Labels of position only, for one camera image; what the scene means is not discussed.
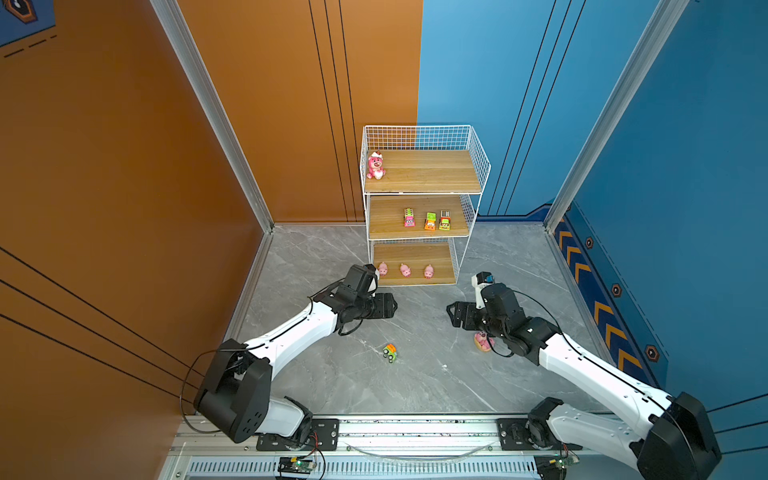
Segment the pink round cake toy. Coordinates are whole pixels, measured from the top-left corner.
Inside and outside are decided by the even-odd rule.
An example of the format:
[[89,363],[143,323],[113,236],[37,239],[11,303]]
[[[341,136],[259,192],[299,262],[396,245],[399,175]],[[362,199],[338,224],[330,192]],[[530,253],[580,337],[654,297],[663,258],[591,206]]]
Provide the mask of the pink round cake toy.
[[486,333],[477,332],[474,335],[474,344],[480,351],[490,352],[493,350],[494,341]]

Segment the green grey toy truck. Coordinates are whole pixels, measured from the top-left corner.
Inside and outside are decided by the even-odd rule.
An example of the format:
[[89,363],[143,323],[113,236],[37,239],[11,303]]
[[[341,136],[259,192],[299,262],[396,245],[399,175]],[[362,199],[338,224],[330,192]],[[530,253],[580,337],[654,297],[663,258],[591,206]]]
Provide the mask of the green grey toy truck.
[[442,210],[440,213],[440,219],[438,224],[438,229],[440,231],[450,231],[451,230],[451,214],[448,210]]

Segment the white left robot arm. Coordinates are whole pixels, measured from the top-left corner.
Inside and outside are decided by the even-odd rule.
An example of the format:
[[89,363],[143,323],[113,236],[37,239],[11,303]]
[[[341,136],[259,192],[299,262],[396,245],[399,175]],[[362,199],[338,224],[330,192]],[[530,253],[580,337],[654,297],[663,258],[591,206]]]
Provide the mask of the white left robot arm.
[[210,352],[212,359],[193,401],[196,412],[235,443],[254,435],[276,435],[292,446],[311,436],[312,412],[288,396],[272,395],[272,381],[316,342],[347,336],[351,322],[389,319],[397,310],[391,293],[377,292],[380,271],[353,265],[346,276],[308,298],[297,315],[246,342],[228,339]]

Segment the green orange toy truck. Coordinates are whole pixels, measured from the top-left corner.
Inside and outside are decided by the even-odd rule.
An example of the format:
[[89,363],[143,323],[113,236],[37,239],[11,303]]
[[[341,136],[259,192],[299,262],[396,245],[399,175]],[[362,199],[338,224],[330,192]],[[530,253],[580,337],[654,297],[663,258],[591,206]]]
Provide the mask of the green orange toy truck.
[[434,212],[427,212],[424,222],[424,229],[426,231],[435,231],[437,229],[437,215]]

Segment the white wire wooden shelf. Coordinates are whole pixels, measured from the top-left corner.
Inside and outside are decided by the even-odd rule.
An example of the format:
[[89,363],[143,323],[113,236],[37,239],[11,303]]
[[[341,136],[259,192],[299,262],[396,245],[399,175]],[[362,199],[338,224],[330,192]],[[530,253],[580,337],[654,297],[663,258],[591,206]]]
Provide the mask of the white wire wooden shelf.
[[[386,174],[367,179],[367,160],[383,155]],[[388,265],[385,286],[453,285],[471,239],[491,162],[471,125],[367,125],[363,129],[360,180],[368,259]],[[404,209],[414,210],[415,226],[405,228]],[[438,229],[440,213],[451,214],[451,230]],[[427,212],[437,229],[426,231]],[[406,264],[411,276],[401,275]],[[424,277],[434,267],[431,279]]]

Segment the orange green toy car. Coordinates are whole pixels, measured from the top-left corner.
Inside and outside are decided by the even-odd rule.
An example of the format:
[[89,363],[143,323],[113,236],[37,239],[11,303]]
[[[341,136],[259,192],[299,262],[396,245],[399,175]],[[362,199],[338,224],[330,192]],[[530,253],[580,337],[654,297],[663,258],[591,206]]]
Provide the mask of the orange green toy car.
[[382,354],[390,364],[393,364],[397,359],[398,351],[393,344],[389,343],[383,348]]

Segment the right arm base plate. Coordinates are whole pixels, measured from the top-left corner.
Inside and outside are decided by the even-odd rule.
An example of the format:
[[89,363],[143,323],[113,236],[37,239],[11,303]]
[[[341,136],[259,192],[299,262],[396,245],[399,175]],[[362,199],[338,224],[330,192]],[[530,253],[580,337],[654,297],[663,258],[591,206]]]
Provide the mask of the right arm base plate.
[[583,449],[578,444],[563,444],[544,427],[531,427],[527,418],[504,417],[496,420],[497,434],[503,451],[562,451]]

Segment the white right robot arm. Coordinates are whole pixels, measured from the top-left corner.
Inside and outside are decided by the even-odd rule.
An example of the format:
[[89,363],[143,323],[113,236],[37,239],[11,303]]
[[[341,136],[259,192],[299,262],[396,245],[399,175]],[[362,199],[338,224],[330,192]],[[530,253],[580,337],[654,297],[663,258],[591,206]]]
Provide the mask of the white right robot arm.
[[446,312],[456,328],[500,341],[510,356],[569,381],[610,411],[591,414],[547,397],[524,428],[500,428],[502,444],[526,442],[538,450],[573,445],[610,457],[645,479],[707,479],[722,459],[709,416],[695,397],[672,396],[620,371],[563,333],[556,320],[527,315],[517,292],[488,272],[474,277],[475,299]]

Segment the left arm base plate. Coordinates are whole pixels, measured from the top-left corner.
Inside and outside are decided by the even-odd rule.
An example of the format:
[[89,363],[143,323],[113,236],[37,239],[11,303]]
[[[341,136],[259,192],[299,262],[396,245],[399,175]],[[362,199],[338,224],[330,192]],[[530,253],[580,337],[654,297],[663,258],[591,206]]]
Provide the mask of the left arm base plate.
[[259,452],[309,452],[318,447],[321,451],[336,451],[339,440],[338,418],[313,418],[306,439],[285,438],[275,434],[260,435],[256,450]]

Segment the pink toy truck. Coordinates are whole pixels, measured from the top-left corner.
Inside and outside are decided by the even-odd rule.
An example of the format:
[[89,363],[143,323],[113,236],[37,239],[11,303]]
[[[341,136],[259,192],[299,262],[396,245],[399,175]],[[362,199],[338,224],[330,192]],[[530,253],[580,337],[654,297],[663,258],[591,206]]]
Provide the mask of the pink toy truck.
[[412,208],[404,209],[404,221],[405,228],[413,228],[415,226],[414,210]]

